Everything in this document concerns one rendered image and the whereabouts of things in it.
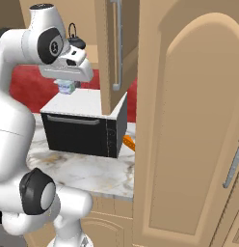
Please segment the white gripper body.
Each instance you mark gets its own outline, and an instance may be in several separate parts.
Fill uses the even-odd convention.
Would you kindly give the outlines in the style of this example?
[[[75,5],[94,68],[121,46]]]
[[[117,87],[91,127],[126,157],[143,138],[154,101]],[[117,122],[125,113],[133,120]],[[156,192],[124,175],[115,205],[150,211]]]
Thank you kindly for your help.
[[[51,65],[39,66],[43,77],[70,81],[90,82],[93,70],[87,58],[76,63],[69,59],[58,59]]]

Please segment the black kettle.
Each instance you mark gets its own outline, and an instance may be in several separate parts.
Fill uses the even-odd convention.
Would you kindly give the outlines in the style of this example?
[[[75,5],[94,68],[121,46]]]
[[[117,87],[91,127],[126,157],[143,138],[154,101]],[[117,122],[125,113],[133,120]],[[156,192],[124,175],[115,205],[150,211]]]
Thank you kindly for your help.
[[[76,26],[73,22],[71,22],[68,26],[68,41],[71,45],[84,49],[86,47],[86,43],[77,36],[75,30]]]

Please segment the tan open cabinet door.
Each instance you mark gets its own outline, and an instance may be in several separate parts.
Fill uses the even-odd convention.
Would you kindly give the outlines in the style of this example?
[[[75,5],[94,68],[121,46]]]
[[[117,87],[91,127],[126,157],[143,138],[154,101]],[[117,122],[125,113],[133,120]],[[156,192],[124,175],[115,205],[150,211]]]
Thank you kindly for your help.
[[[110,0],[94,0],[94,7],[101,107],[104,115],[110,115],[137,77],[140,0],[121,0],[123,55],[119,91],[113,90],[118,80],[117,6]]]

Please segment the black and white microwave oven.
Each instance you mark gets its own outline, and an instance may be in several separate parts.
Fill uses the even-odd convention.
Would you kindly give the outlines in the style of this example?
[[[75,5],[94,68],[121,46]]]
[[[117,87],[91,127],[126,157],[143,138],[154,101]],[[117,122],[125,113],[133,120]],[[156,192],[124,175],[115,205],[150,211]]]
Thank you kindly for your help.
[[[53,151],[67,151],[117,158],[127,128],[127,94],[110,115],[103,115],[99,90],[76,89],[71,95],[57,93],[40,114],[48,142]],[[47,115],[79,120],[100,120],[97,125],[57,123]]]

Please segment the orange carrot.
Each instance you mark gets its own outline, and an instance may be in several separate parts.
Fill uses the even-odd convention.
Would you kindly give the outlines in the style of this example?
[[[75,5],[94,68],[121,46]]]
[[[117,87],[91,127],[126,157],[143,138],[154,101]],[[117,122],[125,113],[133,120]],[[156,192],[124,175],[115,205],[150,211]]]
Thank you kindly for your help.
[[[123,136],[123,143],[132,151],[135,150],[135,143],[129,135]]]

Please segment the large tan arched cabinet door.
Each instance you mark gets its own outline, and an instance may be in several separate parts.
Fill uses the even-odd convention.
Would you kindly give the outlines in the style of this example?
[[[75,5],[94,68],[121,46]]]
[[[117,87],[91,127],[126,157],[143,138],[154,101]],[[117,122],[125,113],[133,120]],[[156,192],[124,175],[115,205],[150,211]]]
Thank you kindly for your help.
[[[141,0],[134,244],[210,247],[238,148],[239,0]]]

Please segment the tan base cabinet door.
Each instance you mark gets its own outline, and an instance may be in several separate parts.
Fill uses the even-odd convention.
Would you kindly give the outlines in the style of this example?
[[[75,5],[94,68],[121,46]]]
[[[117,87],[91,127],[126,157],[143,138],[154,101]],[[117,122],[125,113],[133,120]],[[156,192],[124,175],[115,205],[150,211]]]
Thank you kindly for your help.
[[[94,247],[132,247],[133,203],[93,196],[91,213],[81,220]]]

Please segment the tan narrow cabinet door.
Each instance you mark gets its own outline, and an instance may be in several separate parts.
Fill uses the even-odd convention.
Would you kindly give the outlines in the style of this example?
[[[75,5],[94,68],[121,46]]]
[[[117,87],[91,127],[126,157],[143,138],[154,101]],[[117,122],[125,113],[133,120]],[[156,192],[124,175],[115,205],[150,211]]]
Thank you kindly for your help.
[[[222,247],[239,247],[239,182],[235,184],[224,217],[226,232]]]

